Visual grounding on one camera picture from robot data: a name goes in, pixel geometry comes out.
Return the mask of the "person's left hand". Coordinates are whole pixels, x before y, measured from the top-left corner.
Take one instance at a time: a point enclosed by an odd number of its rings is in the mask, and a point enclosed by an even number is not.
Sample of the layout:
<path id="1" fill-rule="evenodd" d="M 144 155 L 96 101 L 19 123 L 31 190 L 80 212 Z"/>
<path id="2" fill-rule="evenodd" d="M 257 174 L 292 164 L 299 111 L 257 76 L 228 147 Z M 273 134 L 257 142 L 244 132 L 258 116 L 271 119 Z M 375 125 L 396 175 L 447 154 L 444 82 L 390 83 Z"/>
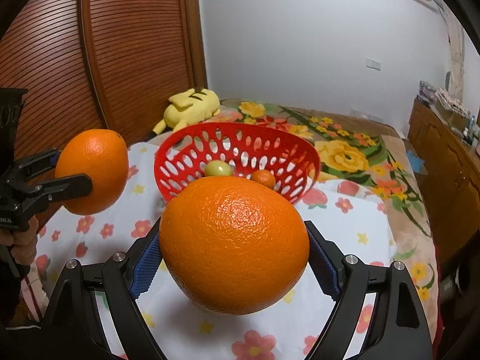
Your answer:
<path id="1" fill-rule="evenodd" d="M 38 219 L 33 216 L 28 222 L 29 228 L 25 232 L 0 231 L 1 244 L 10 247 L 10 253 L 16 263 L 29 266 L 35 259 L 38 243 Z"/>

